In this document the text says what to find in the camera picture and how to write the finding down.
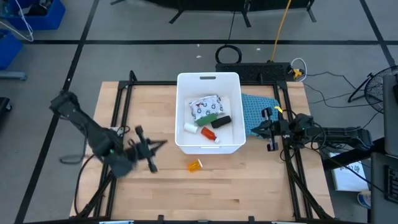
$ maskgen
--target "white box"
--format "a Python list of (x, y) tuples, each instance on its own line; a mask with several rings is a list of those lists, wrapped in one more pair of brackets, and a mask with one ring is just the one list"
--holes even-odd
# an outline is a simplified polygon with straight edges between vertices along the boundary
[[(217, 144), (200, 133), (184, 130), (184, 123), (195, 124), (189, 102), (208, 95), (219, 95), (225, 114), (232, 122), (212, 130), (220, 139)], [(234, 72), (181, 73), (177, 78), (177, 101), (175, 106), (175, 143), (186, 154), (231, 154), (246, 142), (244, 132), (241, 84)]]

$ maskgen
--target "wooden tabletop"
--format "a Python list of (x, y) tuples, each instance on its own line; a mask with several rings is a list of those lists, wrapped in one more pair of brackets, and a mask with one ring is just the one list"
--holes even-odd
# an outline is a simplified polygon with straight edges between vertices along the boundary
[[(103, 82), (94, 120), (109, 127), (117, 82)], [(296, 113), (309, 114), (302, 83), (288, 83), (290, 103)], [(242, 93), (273, 98), (272, 87), (242, 86)], [(125, 137), (137, 139), (134, 127), (142, 125), (144, 135), (153, 140), (169, 142), (158, 152), (155, 163), (158, 173), (151, 174), (147, 162), (138, 170), (119, 179), (114, 198), (112, 219), (156, 220), (293, 220), (286, 165), (280, 151), (268, 152), (267, 141), (247, 138), (246, 144), (229, 155), (186, 155), (174, 142), (176, 86), (134, 86), (127, 125), (131, 132)], [(124, 95), (119, 112), (120, 125)], [(309, 191), (325, 211), (333, 216), (330, 195), (320, 155), (302, 149), (302, 162)], [(190, 173), (187, 165), (196, 159), (203, 170)], [(102, 164), (93, 159), (83, 171), (78, 194), (82, 209), (98, 188)], [(302, 194), (297, 188), (301, 216), (305, 217)], [(108, 193), (101, 213), (104, 214)]]

